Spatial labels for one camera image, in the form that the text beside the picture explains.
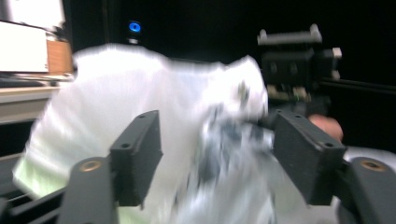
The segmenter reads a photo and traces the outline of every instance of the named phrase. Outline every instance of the human hand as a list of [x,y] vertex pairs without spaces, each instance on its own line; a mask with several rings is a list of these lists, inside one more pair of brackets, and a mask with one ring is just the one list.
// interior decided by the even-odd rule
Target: human hand
[[311,115],[308,119],[334,139],[340,142],[343,139],[344,133],[337,120],[321,115]]

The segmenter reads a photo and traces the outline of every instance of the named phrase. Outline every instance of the cardboard box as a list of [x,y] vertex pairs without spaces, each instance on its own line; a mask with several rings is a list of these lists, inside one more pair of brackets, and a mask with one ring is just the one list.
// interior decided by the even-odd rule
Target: cardboard box
[[47,41],[49,73],[60,75],[73,72],[70,44],[62,41]]

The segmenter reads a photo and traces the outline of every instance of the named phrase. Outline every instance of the crumpled fabric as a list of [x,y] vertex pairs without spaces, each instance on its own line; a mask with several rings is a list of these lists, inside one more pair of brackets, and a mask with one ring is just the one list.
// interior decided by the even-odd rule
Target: crumpled fabric
[[136,116],[159,110],[163,157],[145,209],[121,208],[121,223],[160,223],[168,216],[209,108],[222,105],[235,120],[257,120],[267,109],[260,68],[250,57],[229,65],[183,63],[111,44],[74,58],[78,77],[51,97],[35,123],[15,182],[37,197],[62,188],[75,163],[107,156]]
[[222,106],[213,107],[169,223],[275,224],[269,181],[282,180],[283,173],[274,166],[273,139],[272,131],[230,119]]

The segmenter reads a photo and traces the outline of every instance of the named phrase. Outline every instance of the cable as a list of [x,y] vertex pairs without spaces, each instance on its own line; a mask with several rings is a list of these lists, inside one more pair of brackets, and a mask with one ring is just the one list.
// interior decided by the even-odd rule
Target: cable
[[320,81],[320,85],[396,95],[396,87],[395,86],[373,84],[373,83],[352,81],[352,80],[346,80],[346,79],[334,80],[331,78],[324,77]]

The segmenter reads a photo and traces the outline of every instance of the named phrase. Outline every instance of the blue light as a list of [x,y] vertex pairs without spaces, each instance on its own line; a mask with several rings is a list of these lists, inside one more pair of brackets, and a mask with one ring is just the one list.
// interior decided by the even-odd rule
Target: blue light
[[134,32],[134,33],[139,33],[140,32],[140,25],[137,22],[131,22],[129,24],[129,29]]

